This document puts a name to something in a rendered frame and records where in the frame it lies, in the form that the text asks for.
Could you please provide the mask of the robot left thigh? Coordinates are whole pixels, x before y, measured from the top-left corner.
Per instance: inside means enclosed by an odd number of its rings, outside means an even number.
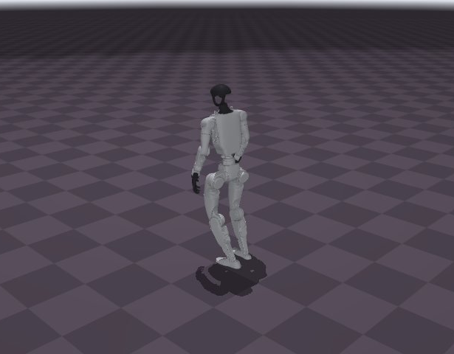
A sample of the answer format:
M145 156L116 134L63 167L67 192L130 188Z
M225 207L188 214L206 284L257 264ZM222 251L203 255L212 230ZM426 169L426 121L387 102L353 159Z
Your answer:
M224 173L218 171L207 175L204 183L204 205L208 219L216 217L219 219L221 226L224 225L224 216L218 214L219 205L219 188L224 184Z

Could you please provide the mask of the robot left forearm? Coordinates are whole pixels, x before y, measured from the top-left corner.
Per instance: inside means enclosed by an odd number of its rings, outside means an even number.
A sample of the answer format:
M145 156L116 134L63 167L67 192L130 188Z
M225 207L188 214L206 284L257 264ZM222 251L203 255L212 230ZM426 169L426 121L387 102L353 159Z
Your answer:
M205 162L205 156L200 156L201 153L201 146L199 146L197 154L196 154L196 160L192 169L192 175L194 173L198 173L198 177L200 176L200 171L202 170L203 164Z

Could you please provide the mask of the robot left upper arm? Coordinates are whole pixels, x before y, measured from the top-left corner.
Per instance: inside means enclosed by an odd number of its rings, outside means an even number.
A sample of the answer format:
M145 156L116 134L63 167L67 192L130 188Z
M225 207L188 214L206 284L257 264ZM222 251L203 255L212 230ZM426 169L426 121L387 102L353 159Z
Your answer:
M211 130L215 127L215 117L207 117L201 121L201 153L200 156L208 156L210 154L209 142Z

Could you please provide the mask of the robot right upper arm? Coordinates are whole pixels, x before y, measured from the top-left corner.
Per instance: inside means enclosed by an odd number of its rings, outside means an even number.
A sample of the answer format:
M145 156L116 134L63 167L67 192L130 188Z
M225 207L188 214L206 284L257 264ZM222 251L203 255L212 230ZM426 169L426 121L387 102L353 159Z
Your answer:
M238 109L237 111L239 112L241 118L241 143L244 144L250 139L249 128L247 124L247 113Z

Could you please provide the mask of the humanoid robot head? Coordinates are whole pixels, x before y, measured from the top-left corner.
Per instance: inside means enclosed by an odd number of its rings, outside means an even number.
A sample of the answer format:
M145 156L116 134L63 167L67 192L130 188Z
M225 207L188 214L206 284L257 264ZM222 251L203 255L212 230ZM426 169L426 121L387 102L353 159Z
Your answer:
M227 106L227 103L224 102L226 94L231 93L231 90L228 86L224 84L218 84L211 88L210 93L212 95L214 104L219 107L219 114L228 114L234 112L233 110L230 110ZM220 98L222 98L219 104L216 103L215 96L220 96Z

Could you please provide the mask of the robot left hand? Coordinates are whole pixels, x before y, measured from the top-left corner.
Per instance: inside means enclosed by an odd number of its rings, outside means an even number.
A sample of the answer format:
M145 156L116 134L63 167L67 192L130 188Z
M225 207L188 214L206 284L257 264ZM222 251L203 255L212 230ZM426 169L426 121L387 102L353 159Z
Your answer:
M193 185L193 191L194 191L196 194L199 194L199 193L200 193L200 192L199 192L200 190L197 189L197 188L200 188L200 187L198 187L198 186L196 185L196 182L199 181L199 180L198 180L198 178L199 178L198 175L199 175L198 173L194 173L193 175L191 174L191 177L192 177L192 185Z

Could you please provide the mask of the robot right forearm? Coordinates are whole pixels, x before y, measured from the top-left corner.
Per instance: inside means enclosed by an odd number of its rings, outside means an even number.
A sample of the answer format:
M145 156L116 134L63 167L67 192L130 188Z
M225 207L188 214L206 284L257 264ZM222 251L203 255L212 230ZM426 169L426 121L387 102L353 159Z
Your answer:
M248 145L248 142L241 144L240 151L235 153L235 155L234 155L236 161L238 161L240 159L240 157L243 155L244 150L247 147L247 145Z

